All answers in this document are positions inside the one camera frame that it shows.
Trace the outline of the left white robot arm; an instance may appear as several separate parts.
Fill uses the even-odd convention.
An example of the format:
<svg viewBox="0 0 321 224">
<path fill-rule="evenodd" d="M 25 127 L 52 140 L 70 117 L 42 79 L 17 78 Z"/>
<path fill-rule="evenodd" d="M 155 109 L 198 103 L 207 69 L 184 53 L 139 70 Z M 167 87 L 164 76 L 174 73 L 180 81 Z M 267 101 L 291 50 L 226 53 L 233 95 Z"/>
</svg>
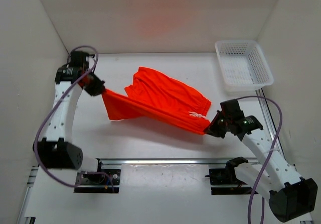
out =
<svg viewBox="0 0 321 224">
<path fill-rule="evenodd" d="M 89 70 L 90 54 L 72 51 L 67 63 L 58 68 L 55 76 L 53 114 L 45 120 L 34 150 L 46 169 L 70 169 L 88 172 L 94 184 L 103 182 L 105 171 L 98 159 L 87 157 L 72 143 L 72 128 L 78 99 L 82 91 L 98 96 L 105 91 L 104 81 Z"/>
</svg>

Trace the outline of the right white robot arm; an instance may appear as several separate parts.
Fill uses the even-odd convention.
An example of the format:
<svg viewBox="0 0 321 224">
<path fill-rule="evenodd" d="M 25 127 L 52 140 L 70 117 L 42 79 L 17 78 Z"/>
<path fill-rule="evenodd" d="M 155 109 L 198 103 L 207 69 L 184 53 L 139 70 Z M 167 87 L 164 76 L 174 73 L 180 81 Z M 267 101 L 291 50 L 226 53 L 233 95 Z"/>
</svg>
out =
<svg viewBox="0 0 321 224">
<path fill-rule="evenodd" d="M 220 103 L 214 119 L 206 128 L 206 134 L 224 138 L 227 133 L 236 136 L 262 165 L 257 170 L 244 157 L 226 162 L 224 171 L 210 170 L 208 177 L 213 184 L 247 184 L 251 195 L 260 194 L 274 216 L 287 222 L 312 212 L 317 196 L 317 183 L 303 178 L 280 152 L 275 141 L 270 141 L 263 125 L 254 116 L 245 116 L 237 99 Z"/>
</svg>

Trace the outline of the orange shorts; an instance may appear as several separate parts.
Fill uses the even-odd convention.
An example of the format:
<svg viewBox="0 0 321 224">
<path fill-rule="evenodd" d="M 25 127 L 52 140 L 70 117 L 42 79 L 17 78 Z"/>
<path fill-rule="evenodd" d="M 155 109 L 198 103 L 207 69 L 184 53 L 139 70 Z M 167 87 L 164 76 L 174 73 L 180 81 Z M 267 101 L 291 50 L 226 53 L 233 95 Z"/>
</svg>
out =
<svg viewBox="0 0 321 224">
<path fill-rule="evenodd" d="M 196 89 L 151 68 L 139 67 L 125 95 L 106 89 L 102 99 L 111 121 L 148 117 L 204 135 L 211 101 Z"/>
</svg>

